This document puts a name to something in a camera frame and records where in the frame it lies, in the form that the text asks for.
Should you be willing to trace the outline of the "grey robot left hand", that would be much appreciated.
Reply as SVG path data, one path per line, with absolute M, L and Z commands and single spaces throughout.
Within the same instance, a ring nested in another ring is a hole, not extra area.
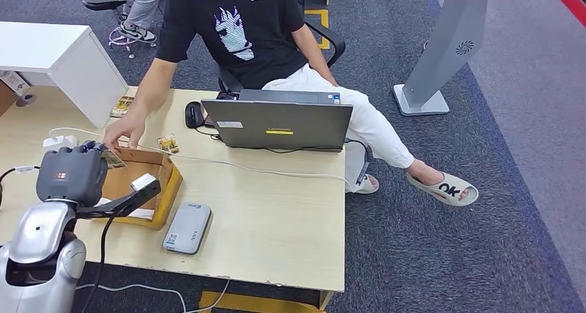
M 83 207 L 93 207 L 102 197 L 108 171 L 102 157 L 106 146 L 86 141 L 75 147 L 48 151 L 41 161 L 36 183 L 37 197 L 72 200 Z

